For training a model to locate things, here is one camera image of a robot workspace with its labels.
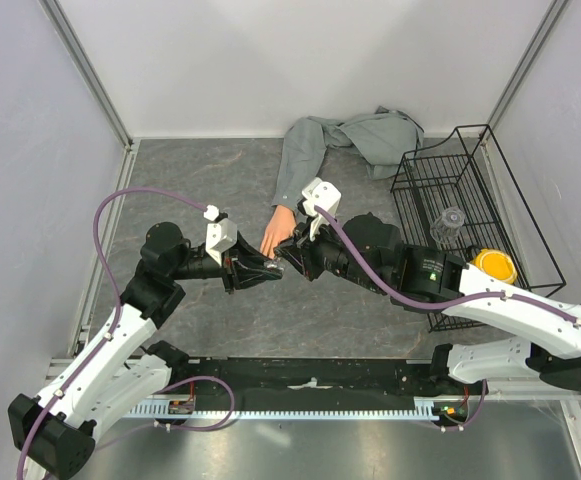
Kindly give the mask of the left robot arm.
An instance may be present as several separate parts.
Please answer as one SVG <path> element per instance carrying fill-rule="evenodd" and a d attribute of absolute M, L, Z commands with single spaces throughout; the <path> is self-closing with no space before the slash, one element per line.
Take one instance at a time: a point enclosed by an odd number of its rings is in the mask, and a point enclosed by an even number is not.
<path fill-rule="evenodd" d="M 198 247 L 174 223 L 152 226 L 135 273 L 101 330 L 52 383 L 34 397 L 17 395 L 8 406 L 22 460 L 70 479 L 103 434 L 145 397 L 186 388 L 187 357 L 165 342 L 152 346 L 134 367 L 122 368 L 181 303 L 181 281 L 218 278 L 232 293 L 281 277 L 281 267 L 251 247 L 227 218 L 209 224 Z"/>

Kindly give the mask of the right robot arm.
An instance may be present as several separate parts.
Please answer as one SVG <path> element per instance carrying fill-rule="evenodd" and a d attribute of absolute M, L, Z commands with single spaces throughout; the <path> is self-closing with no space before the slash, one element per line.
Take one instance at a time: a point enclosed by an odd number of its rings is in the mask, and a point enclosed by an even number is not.
<path fill-rule="evenodd" d="M 319 218 L 300 223 L 274 252 L 310 281 L 329 272 L 406 310 L 462 317 L 508 333 L 501 341 L 436 346 L 427 377 L 439 393 L 505 377 L 581 391 L 581 304 L 546 299 L 450 253 L 407 244 L 397 226 L 371 213 L 345 224 Z"/>

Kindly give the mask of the nail polish bottle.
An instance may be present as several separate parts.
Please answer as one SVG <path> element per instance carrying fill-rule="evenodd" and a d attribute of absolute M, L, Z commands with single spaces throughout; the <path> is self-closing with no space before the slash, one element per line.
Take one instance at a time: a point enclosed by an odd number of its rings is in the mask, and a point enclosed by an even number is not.
<path fill-rule="evenodd" d="M 265 267 L 269 270 L 282 271 L 283 266 L 277 260 L 268 259 L 265 262 Z"/>

